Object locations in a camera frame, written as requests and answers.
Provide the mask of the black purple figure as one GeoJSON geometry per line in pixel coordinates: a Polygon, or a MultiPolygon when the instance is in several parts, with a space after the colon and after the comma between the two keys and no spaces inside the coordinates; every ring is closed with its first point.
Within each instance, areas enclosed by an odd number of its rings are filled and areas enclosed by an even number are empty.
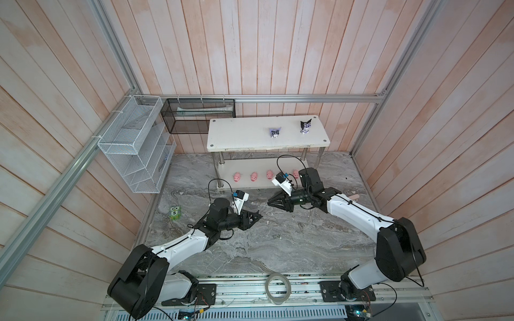
{"type": "Polygon", "coordinates": [[[311,122],[312,120],[309,119],[307,121],[301,121],[301,134],[306,135],[309,133],[311,128],[311,122]]]}

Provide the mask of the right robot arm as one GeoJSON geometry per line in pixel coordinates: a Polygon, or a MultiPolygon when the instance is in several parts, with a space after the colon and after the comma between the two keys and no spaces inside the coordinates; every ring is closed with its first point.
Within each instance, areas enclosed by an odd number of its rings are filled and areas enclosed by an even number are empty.
{"type": "Polygon", "coordinates": [[[302,187],[294,188],[289,175],[277,174],[272,183],[282,191],[270,198],[268,205],[292,213],[295,206],[310,204],[350,223],[376,243],[374,259],[341,276],[338,288],[343,300],[356,300],[362,290],[380,282],[400,282],[419,271],[426,262],[424,248],[411,220],[379,214],[340,190],[325,187],[318,171],[312,167],[300,170],[298,177],[302,187]]]}

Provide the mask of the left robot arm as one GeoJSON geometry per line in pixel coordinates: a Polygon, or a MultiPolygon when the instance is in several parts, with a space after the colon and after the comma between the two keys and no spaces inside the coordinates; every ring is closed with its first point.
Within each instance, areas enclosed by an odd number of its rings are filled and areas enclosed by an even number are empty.
{"type": "Polygon", "coordinates": [[[221,240],[223,231],[250,229],[262,218],[225,198],[215,199],[201,219],[181,237],[160,246],[135,247],[112,282],[107,295],[135,320],[144,317],[157,304],[176,300],[181,304],[197,301],[199,281],[185,270],[169,271],[195,254],[221,240]]]}

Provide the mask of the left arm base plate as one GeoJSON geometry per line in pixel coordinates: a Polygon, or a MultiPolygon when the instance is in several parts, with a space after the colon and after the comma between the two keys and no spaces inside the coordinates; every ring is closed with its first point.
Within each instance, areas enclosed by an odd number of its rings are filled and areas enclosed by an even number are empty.
{"type": "Polygon", "coordinates": [[[193,286],[193,290],[190,290],[191,293],[194,293],[194,296],[190,296],[187,294],[185,298],[177,299],[172,298],[170,300],[165,300],[161,303],[162,306],[191,306],[191,305],[206,305],[213,306],[216,303],[216,284],[199,284],[197,286],[193,286]]]}

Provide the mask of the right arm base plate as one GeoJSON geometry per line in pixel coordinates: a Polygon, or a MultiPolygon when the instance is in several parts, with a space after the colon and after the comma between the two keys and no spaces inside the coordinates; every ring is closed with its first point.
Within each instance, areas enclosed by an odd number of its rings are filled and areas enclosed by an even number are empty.
{"type": "Polygon", "coordinates": [[[321,295],[324,302],[373,302],[376,295],[371,286],[358,290],[344,281],[319,282],[321,295]]]}

